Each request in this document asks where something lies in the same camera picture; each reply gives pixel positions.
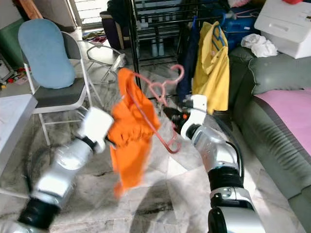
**plastic hanger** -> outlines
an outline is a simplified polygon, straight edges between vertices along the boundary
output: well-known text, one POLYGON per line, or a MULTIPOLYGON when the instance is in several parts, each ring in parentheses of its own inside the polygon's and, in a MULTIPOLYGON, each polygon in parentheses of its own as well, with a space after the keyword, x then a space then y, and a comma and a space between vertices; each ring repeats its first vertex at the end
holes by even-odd
MULTIPOLYGON (((222 33, 221 33, 222 29, 220 27, 220 24, 218 24, 216 27, 214 27, 214 30, 213 30, 213 37, 220 41, 222 43, 222 46, 225 46, 225 42, 224 42, 224 39, 222 37, 222 33)), ((218 48, 218 46, 216 45, 215 41, 212 39, 212 43, 213 45, 216 47, 216 49, 219 51, 220 49, 218 48)))
MULTIPOLYGON (((177 84, 179 81, 182 80, 182 78, 184 77, 184 68, 182 65, 174 65, 171 67, 171 70, 176 70, 179 69, 180 70, 180 75, 178 76, 177 79, 175 80, 166 80, 163 83, 160 82, 151 82, 149 79, 147 79, 146 77, 144 77, 141 74, 138 73, 134 73, 134 75, 136 77, 139 77, 141 79, 143 79, 147 84, 148 84, 148 88, 151 91, 151 93, 154 95, 154 97, 157 99, 158 102, 163 103, 164 106, 168 106, 166 100, 165 100, 165 93, 166 93, 166 89, 165 86, 166 85, 175 85, 177 84), (162 91, 161 95, 159 96, 156 91, 154 90, 154 87, 159 87, 160 90, 162 91)), ((144 120, 147 122, 147 124, 150 126, 150 128, 152 129, 152 131, 155 133, 155 135, 158 137, 158 139, 161 141, 161 143, 164 145, 164 147, 167 149, 167 151, 169 153, 175 154, 177 152, 179 152, 180 148, 181 148, 181 143, 177 142, 177 133, 174 130, 174 124, 172 123, 172 130, 173 130, 173 136, 172 138, 168 141, 165 142, 165 140, 161 137, 161 135, 157 132, 157 130, 155 129, 155 127, 152 125, 152 123, 150 122, 150 120, 147 118, 147 116, 145 115, 145 113, 143 112, 143 110, 139 107, 139 104, 137 103, 137 101, 134 99, 132 93, 129 91, 128 88, 126 88, 126 92, 128 93, 128 95, 130 96, 130 98, 132 99, 133 103, 135 104, 135 106, 138 108, 138 110, 140 111, 141 115, 144 117, 144 120), (176 142, 177 143, 177 149, 176 150, 172 150, 170 148, 170 146, 176 142)))

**pink blanket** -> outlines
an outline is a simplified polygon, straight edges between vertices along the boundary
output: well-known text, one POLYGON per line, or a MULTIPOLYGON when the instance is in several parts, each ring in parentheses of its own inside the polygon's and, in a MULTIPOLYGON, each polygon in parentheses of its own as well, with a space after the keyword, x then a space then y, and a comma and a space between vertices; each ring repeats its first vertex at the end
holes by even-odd
POLYGON ((269 104, 304 149, 311 154, 311 88, 272 90, 256 95, 269 104))

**orange shirt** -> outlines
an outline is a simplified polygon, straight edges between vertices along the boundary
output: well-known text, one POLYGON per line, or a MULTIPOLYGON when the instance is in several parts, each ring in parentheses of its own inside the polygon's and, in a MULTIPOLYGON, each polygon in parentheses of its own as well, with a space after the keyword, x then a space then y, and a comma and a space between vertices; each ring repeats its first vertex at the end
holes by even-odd
POLYGON ((122 100, 113 107, 112 116, 115 123, 108 137, 117 147, 110 147, 110 152, 113 169, 121 178, 115 187, 115 195, 119 197, 125 190, 140 183, 154 133, 127 91, 157 130, 160 123, 151 101, 134 83, 133 72, 122 68, 118 73, 118 81, 122 100))

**clothing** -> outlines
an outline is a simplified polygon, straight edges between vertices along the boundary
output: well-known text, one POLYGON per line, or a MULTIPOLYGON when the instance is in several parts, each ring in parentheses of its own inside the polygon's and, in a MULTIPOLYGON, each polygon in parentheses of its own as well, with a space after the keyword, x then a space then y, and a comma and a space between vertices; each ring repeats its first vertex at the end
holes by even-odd
POLYGON ((228 42, 219 29, 219 23, 213 25, 204 22, 200 31, 199 55, 193 77, 192 94, 207 97, 207 112, 228 109, 229 99, 229 58, 228 42))
POLYGON ((194 25, 191 28, 188 40, 185 40, 182 45, 183 52, 178 58, 178 63, 184 67, 185 74, 184 78, 177 84, 176 88, 179 103, 182 103, 183 99, 185 99, 186 95, 191 91, 191 81, 194 76, 195 64, 198 57, 199 38, 199 30, 194 25))
POLYGON ((107 2, 107 11, 120 24, 121 28, 128 25, 129 15, 124 0, 109 0, 107 2))
POLYGON ((140 183, 153 135, 152 129, 144 120, 129 92, 152 125, 157 130, 160 127, 151 101, 134 83, 133 72, 126 68, 120 69, 118 81, 122 100, 113 107, 112 116, 115 123, 108 134, 109 140, 116 144, 116 149, 110 147, 113 169, 121 178, 121 182, 115 186, 117 197, 140 183))
POLYGON ((40 86, 61 89, 74 83, 76 73, 63 35, 53 22, 42 18, 24 22, 18 30, 18 42, 40 86))

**yellow clothing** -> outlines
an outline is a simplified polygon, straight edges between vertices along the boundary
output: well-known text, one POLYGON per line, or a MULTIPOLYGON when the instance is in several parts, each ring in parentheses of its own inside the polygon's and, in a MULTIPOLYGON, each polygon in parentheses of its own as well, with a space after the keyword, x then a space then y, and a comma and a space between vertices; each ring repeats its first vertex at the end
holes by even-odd
POLYGON ((207 112, 228 109, 229 99, 229 58, 228 42, 222 31, 215 29, 216 36, 221 33, 224 46, 213 36, 213 25, 204 22, 200 31, 198 61, 193 77, 192 94, 201 94, 207 97, 207 112))

